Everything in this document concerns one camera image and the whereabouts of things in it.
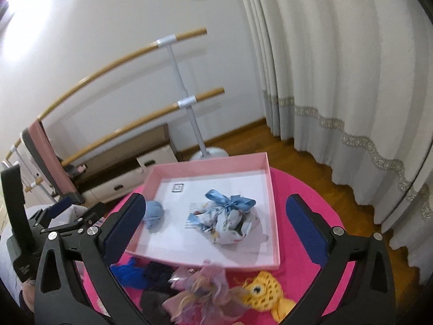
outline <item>black mechanical device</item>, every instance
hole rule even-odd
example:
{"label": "black mechanical device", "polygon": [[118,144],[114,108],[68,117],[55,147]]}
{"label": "black mechanical device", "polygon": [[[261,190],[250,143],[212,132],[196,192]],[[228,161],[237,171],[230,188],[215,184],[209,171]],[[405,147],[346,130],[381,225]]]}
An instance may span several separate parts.
{"label": "black mechanical device", "polygon": [[[25,216],[19,166],[1,174],[13,236],[8,249],[21,279],[35,278],[36,325],[159,325],[152,323],[152,307],[143,313],[131,302],[109,266],[118,262],[146,212],[142,195],[134,193],[101,227],[93,226],[106,212],[102,203],[73,223],[49,228],[68,201]],[[304,203],[289,197],[286,212],[312,262],[321,270],[282,325],[394,324],[395,292],[389,257],[380,234],[369,238],[331,228]],[[89,277],[110,317],[95,311],[75,267],[84,262]],[[322,314],[348,262],[356,262],[339,307]]]}

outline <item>yellow crochet fish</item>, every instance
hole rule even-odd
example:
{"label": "yellow crochet fish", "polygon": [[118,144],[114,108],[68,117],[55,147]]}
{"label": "yellow crochet fish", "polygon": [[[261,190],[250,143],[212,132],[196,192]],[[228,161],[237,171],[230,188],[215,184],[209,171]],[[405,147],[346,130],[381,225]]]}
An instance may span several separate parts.
{"label": "yellow crochet fish", "polygon": [[243,287],[248,290],[243,303],[257,311],[270,310],[278,324],[296,305],[294,301],[284,298],[280,283],[267,271],[261,271],[250,284],[246,281]]}

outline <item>curtain lace trim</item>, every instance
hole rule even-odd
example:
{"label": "curtain lace trim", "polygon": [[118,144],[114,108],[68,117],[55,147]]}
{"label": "curtain lace trim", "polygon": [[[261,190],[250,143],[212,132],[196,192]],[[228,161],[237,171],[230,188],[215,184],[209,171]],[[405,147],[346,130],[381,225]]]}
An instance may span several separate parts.
{"label": "curtain lace trim", "polygon": [[392,170],[398,175],[398,189],[405,193],[406,198],[411,202],[419,195],[423,201],[421,207],[421,215],[423,220],[428,220],[433,215],[433,210],[430,207],[429,197],[430,189],[427,184],[423,184],[419,192],[415,191],[412,182],[408,181],[404,176],[404,163],[399,159],[387,159],[381,156],[373,141],[364,135],[349,134],[344,131],[344,121],[338,118],[323,117],[319,114],[319,110],[312,106],[298,106],[294,103],[294,97],[280,98],[275,95],[270,95],[264,92],[265,98],[272,105],[281,107],[294,106],[296,116],[313,117],[319,121],[319,125],[326,129],[337,129],[343,133],[343,144],[352,148],[365,149],[374,164],[374,166],[382,171]]}

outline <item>blue gripper pad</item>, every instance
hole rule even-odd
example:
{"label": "blue gripper pad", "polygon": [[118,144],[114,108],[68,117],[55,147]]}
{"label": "blue gripper pad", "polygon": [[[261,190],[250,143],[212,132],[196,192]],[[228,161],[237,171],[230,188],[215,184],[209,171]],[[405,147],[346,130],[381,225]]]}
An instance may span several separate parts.
{"label": "blue gripper pad", "polygon": [[48,217],[54,219],[72,205],[73,201],[70,197],[64,197],[58,203],[48,208]]}
{"label": "blue gripper pad", "polygon": [[105,265],[119,261],[145,213],[146,200],[141,194],[132,193],[120,210],[105,220],[98,243]]}
{"label": "blue gripper pad", "polygon": [[328,262],[331,242],[328,223],[320,214],[312,212],[298,194],[287,198],[286,214],[311,261],[324,267]]}

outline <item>white round base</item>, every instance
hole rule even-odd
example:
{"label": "white round base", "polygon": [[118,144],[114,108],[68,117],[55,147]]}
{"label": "white round base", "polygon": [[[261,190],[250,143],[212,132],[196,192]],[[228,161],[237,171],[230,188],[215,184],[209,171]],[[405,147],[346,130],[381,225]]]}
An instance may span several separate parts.
{"label": "white round base", "polygon": [[[224,149],[221,149],[221,148],[210,147],[210,148],[206,148],[206,151],[209,154],[209,156],[207,156],[206,159],[211,159],[211,158],[226,158],[227,156],[229,156],[229,154],[227,154],[227,152]],[[201,151],[198,151],[197,153],[195,153],[194,155],[191,156],[190,161],[200,160],[200,159],[203,159],[203,158],[204,157],[201,154]]]}

